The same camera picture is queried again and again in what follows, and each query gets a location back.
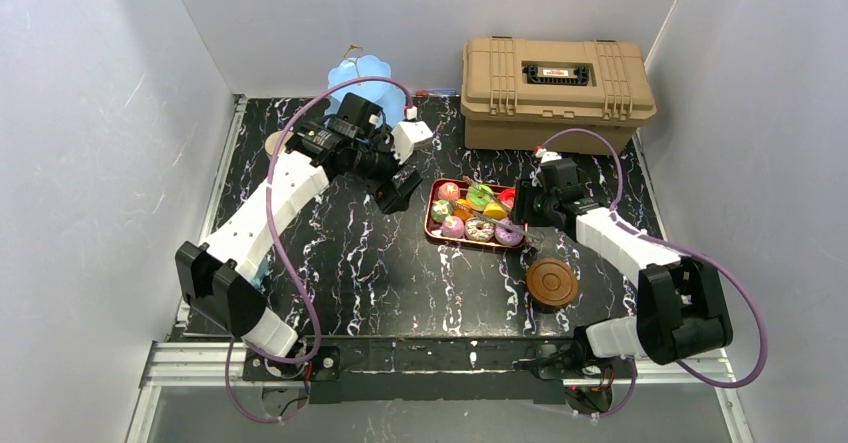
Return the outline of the green sugared cake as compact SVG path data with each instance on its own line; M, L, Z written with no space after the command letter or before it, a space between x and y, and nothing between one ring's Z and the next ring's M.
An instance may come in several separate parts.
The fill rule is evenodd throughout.
M441 224L445 219L454 214L453 202L451 200L435 200L430 206L430 217L436 224Z

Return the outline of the red rectangular tray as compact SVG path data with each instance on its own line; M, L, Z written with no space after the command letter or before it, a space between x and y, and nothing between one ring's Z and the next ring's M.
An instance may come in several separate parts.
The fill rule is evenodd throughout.
M442 183L448 182L448 181L455 182L455 183L458 184L460 191L461 191L461 198L460 199L465 200L467 189L468 189L469 186L467 185L467 183L465 183L463 181L463 179L457 180L457 179L442 178L442 179L436 180L436 182L432 184L432 187L429 191L429 201L428 201L426 212L425 212L424 228L425 228L425 234L428 237L430 237L431 239L438 241L440 243L456 243L456 244L460 244L460 245L464 245L464 246L480 247L480 248L487 248L487 249L499 249L499 250L503 249L503 250L505 250L505 249L521 248L521 247L525 246L525 244L528 242L528 240L526 240L526 239L524 239L523 242L519 246L516 246L516 247L506 247L506 246L500 245L495 240L495 234L494 234L494 238L492 240L490 240L489 242L486 242L486 243L469 241L465 237L463 239L452 239L452 238L442 237L441 231L440 231L441 224L436 224L430 217L430 206L435 200L438 200L437 196L436 196L437 188ZM501 192L502 190L508 188L507 186L498 186L498 185L494 185L494 184L487 185L487 186L489 186L491 188L491 190L494 192L495 197L494 197L493 201L496 201L496 202L498 202L497 201L498 193Z

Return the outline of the pink sugared cake ball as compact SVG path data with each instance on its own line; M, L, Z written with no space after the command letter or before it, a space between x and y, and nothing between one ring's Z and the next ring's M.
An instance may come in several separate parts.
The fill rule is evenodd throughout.
M465 237L465 222L456 215L446 216L440 227L444 238L463 239Z

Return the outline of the blue three-tier cake stand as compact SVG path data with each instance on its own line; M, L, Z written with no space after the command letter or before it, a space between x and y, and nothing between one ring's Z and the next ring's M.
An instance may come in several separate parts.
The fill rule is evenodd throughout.
M380 76L389 78L392 76L391 67L377 56L364 54L358 49L357 54L350 51L345 54L343 60L328 73L328 87L332 88L340 83L351 79L365 76ZM404 119L406 108L406 94L402 89L391 83L368 81L347 86L330 95L330 106L326 114L335 114L341 105L343 98L353 93L377 104L383 109L384 123L394 128L397 123Z

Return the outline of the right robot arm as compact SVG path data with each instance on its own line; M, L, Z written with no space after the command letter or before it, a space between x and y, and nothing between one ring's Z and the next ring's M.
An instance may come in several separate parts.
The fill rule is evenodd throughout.
M519 180L515 189L514 222L563 231L636 286L634 315L576 330L575 360L637 357L668 364L732 342L717 270L647 241L633 225L588 197L571 159L542 151L533 177Z

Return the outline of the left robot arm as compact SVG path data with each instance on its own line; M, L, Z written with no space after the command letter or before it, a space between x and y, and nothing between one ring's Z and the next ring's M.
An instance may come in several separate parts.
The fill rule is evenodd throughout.
M270 250L280 248L281 231L338 175L364 180L384 214L408 208L422 178L416 171L400 183L394 177L433 132L414 106L393 126L382 113L377 104L349 93L334 114L292 119L265 181L218 230L176 251L184 302L261 356L296 363L290 352L297 332L268 306L253 281Z

